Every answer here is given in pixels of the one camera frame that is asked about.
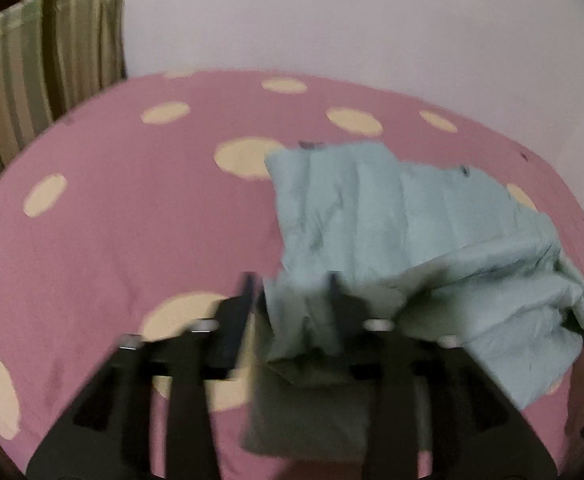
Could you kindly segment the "green striped pillow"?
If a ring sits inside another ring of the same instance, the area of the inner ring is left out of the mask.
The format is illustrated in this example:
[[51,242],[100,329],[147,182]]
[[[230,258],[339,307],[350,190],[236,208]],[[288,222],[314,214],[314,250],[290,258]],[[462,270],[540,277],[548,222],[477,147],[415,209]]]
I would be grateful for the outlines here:
[[0,12],[0,175],[36,137],[127,76],[124,0],[28,0]]

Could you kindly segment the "pink polka dot bedsheet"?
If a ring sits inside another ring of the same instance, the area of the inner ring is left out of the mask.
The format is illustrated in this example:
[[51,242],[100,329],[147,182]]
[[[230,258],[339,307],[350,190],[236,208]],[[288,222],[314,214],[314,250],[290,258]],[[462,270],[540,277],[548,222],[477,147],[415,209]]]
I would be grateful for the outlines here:
[[[536,154],[412,96],[308,76],[135,78],[60,118],[0,177],[0,447],[24,471],[124,334],[170,338],[256,278],[237,367],[211,380],[228,479],[354,479],[355,463],[255,454],[255,326],[283,240],[266,165],[279,151],[380,143],[402,162],[475,168],[546,214],[584,278],[584,211]],[[584,445],[584,340],[521,410],[558,466]]]

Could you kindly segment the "light blue padded jacket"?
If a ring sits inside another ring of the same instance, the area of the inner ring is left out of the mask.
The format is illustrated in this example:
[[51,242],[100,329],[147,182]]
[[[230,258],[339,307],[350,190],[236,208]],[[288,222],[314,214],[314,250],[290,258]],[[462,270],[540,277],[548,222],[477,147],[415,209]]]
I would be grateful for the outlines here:
[[370,392],[342,365],[330,278],[410,337],[460,342],[518,408],[582,351],[583,275],[546,214],[485,172],[402,162],[380,143],[284,150],[266,165],[283,255],[255,326],[246,451],[365,454]]

